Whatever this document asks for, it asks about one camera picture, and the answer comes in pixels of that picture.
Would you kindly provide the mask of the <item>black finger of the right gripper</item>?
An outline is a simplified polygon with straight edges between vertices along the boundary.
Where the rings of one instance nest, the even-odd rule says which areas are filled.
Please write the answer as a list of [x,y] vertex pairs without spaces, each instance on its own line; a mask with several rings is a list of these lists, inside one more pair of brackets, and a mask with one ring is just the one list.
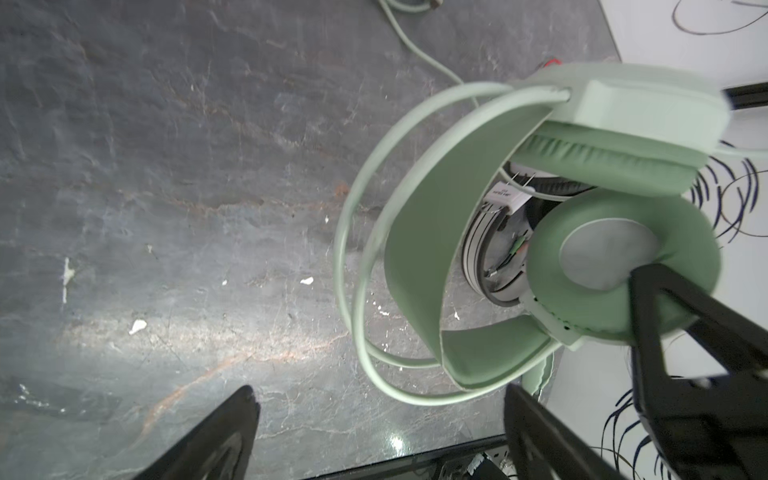
[[766,478],[766,330],[665,265],[630,295],[635,408],[668,471]]

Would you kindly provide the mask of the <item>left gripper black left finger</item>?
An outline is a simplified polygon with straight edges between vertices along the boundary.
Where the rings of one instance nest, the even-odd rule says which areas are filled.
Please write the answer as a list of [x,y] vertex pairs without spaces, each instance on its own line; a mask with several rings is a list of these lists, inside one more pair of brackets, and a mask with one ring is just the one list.
[[243,479],[259,417],[254,390],[244,385],[137,477]]

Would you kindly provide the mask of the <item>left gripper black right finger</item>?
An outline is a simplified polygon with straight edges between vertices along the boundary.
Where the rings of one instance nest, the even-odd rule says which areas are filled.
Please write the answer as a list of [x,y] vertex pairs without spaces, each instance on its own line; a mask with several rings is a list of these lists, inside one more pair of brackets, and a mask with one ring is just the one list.
[[519,479],[620,479],[578,436],[521,386],[504,397],[504,430]]

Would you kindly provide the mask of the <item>green headphones with cable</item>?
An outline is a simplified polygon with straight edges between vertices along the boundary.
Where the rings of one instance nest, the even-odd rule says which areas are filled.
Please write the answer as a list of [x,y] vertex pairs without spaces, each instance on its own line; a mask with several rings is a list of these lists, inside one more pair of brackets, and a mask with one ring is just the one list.
[[[348,292],[347,241],[370,180],[421,122],[465,100],[474,109],[423,153],[383,207]],[[718,242],[684,195],[712,158],[767,155],[722,142],[733,110],[704,77],[625,63],[569,63],[514,84],[459,81],[410,110],[364,162],[335,235],[334,292],[370,381],[410,405],[467,401],[585,338],[630,344],[628,276],[638,266],[671,269],[711,292]],[[528,313],[446,330],[445,285],[473,220],[500,218],[516,195],[535,195],[505,172],[510,163],[587,189],[555,197],[533,230],[521,296]]]

